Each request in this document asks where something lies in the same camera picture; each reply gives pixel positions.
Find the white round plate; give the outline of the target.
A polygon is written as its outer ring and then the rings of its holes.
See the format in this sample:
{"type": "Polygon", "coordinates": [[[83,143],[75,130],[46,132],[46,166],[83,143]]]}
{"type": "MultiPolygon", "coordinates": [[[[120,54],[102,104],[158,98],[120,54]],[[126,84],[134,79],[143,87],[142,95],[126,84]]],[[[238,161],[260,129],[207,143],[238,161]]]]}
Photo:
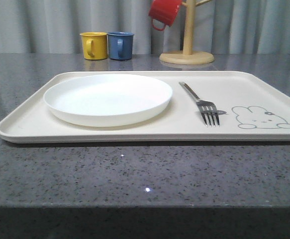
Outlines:
{"type": "Polygon", "coordinates": [[[101,74],[67,80],[48,89],[45,104],[57,118],[83,126],[114,127],[151,119],[169,104],[165,82],[133,74],[101,74]]]}

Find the silver metal fork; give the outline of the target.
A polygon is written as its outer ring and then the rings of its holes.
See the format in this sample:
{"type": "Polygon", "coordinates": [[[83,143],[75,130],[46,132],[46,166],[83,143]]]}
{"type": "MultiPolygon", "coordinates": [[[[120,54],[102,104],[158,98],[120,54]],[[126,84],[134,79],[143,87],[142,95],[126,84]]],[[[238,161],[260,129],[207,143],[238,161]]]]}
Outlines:
{"type": "Polygon", "coordinates": [[[213,102],[202,100],[187,83],[179,82],[179,84],[195,100],[195,104],[200,112],[205,126],[220,126],[219,114],[216,105],[213,102]]]}

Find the cream rabbit serving tray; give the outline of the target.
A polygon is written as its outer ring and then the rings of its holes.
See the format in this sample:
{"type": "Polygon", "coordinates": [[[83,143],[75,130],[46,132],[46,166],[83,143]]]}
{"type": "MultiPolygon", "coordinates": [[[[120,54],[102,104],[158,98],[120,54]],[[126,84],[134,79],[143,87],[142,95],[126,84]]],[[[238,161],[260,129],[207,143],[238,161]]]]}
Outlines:
{"type": "Polygon", "coordinates": [[[173,97],[158,116],[120,127],[86,127],[64,122],[48,110],[43,95],[50,87],[88,76],[88,72],[58,74],[0,122],[0,137],[13,143],[101,141],[290,141],[290,97],[239,71],[144,71],[168,83],[173,97]],[[187,83],[202,99],[224,113],[220,126],[206,127],[192,98],[180,86],[187,83]]]}

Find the wooden mug tree stand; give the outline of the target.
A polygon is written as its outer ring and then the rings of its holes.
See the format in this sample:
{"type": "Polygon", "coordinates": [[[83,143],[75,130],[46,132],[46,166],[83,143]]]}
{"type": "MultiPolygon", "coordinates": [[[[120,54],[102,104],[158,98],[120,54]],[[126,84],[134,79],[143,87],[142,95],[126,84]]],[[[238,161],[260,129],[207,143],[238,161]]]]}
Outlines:
{"type": "Polygon", "coordinates": [[[187,8],[183,50],[164,52],[160,55],[161,61],[181,65],[208,64],[214,61],[214,56],[211,53],[193,50],[195,8],[207,2],[209,1],[187,0],[186,2],[182,2],[182,5],[187,8]]]}

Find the blue enamel mug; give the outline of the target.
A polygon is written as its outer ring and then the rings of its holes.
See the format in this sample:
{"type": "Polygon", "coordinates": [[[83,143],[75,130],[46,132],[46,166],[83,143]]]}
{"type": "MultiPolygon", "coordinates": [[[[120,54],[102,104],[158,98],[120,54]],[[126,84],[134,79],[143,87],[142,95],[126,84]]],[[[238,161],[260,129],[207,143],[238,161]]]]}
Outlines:
{"type": "Polygon", "coordinates": [[[133,37],[131,32],[109,32],[108,53],[113,60],[129,60],[132,58],[133,37]]]}

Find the yellow enamel mug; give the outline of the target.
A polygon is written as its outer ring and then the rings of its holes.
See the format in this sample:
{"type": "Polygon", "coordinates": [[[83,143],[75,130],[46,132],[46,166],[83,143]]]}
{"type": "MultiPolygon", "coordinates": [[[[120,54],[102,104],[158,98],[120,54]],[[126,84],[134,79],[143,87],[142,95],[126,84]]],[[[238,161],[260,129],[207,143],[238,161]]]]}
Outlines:
{"type": "Polygon", "coordinates": [[[107,58],[106,32],[83,32],[80,33],[80,36],[86,60],[103,60],[107,58]]]}

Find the red enamel mug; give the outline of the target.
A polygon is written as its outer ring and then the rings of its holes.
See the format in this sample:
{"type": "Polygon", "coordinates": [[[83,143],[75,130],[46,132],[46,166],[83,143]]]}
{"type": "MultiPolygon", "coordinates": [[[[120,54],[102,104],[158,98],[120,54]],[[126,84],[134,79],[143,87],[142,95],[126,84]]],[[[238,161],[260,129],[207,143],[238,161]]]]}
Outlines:
{"type": "Polygon", "coordinates": [[[171,26],[178,15],[181,5],[181,0],[153,0],[148,13],[152,27],[157,31],[163,31],[166,26],[171,26]],[[154,20],[161,22],[163,27],[156,27],[154,20]]]}

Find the grey curtain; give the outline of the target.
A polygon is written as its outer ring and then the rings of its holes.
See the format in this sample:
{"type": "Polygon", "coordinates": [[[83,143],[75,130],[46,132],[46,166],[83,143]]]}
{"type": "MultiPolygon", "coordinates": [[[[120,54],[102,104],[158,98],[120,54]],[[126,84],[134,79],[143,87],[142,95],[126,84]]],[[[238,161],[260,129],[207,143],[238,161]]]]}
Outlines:
{"type": "MultiPolygon", "coordinates": [[[[135,54],[179,50],[186,9],[164,31],[149,0],[0,0],[0,53],[80,53],[82,32],[134,33],[135,54]]],[[[194,50],[290,54],[290,0],[213,0],[195,10],[194,50]]]]}

